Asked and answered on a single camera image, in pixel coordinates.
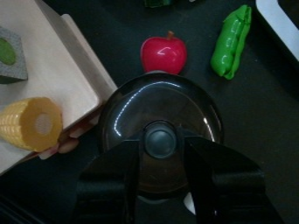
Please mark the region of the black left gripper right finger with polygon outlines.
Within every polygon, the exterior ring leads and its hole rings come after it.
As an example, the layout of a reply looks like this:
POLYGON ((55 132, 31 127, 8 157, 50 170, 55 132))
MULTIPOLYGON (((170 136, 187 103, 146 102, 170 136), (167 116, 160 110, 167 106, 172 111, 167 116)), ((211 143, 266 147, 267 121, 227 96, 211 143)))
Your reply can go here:
POLYGON ((198 224, 284 224, 258 164, 200 136, 184 139, 183 165, 198 224))

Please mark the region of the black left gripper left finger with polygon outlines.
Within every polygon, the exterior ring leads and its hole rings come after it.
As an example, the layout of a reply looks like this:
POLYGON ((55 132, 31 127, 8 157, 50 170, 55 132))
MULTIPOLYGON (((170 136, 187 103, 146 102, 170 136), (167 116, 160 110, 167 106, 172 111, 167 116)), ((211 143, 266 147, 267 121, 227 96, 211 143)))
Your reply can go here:
POLYGON ((79 176, 71 224, 135 224, 139 142, 104 152, 79 176))

